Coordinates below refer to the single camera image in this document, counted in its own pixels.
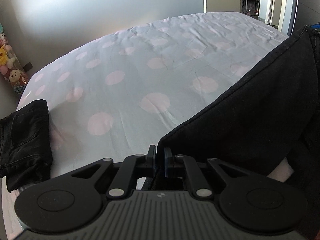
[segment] pile of stuffed animals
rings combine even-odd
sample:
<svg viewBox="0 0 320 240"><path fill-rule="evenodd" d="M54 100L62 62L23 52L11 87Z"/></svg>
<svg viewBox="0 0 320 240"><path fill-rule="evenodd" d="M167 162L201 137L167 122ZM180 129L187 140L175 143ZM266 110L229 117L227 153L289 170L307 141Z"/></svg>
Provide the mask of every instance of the pile of stuffed animals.
<svg viewBox="0 0 320 240"><path fill-rule="evenodd" d="M4 79L12 85L14 91L18 95L22 95L29 78L21 68L12 47L8 45L8 40L4 32L0 33L0 46L0 73L4 76Z"/></svg>

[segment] bed sheet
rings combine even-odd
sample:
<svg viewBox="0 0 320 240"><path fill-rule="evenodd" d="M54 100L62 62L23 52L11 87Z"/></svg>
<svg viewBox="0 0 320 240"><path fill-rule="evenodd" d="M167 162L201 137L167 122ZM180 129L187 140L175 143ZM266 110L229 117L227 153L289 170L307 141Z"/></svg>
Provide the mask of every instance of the bed sheet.
<svg viewBox="0 0 320 240"><path fill-rule="evenodd" d="M45 99L50 111L51 176L101 158L146 154L150 144L235 84L287 38L241 13L168 18L79 47L36 73L18 109ZM21 232L18 191L2 182L8 239Z"/></svg>

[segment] round metal bolt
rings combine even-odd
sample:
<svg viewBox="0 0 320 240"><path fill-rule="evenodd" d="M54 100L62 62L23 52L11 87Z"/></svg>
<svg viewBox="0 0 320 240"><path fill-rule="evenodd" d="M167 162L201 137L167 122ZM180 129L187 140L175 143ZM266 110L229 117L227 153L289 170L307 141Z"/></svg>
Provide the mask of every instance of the round metal bolt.
<svg viewBox="0 0 320 240"><path fill-rule="evenodd" d="M112 197L120 197L124 194L124 190L120 188L113 188L109 190L109 195Z"/></svg>
<svg viewBox="0 0 320 240"><path fill-rule="evenodd" d="M199 197L209 197L212 195L212 191L207 188L201 188L196 191Z"/></svg>

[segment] yellow plush toy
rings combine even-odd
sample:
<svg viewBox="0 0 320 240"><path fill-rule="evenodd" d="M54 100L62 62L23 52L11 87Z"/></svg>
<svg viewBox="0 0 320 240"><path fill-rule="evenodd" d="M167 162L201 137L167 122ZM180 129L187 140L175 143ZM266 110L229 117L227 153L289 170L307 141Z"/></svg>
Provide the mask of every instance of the yellow plush toy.
<svg viewBox="0 0 320 240"><path fill-rule="evenodd" d="M0 48L0 65L5 65L8 61L7 52L4 49L4 45Z"/></svg>

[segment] silver pin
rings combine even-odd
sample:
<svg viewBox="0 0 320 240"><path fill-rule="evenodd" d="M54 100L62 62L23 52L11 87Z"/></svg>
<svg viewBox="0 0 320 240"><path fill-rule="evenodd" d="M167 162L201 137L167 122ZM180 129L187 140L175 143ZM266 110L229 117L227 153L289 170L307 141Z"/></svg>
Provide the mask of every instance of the silver pin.
<svg viewBox="0 0 320 240"><path fill-rule="evenodd" d="M207 188L201 188L196 191L199 197L209 197L212 195L212 191Z"/></svg>
<svg viewBox="0 0 320 240"><path fill-rule="evenodd" d="M124 190L120 188L113 188L109 190L109 195L112 197L120 197L124 194Z"/></svg>

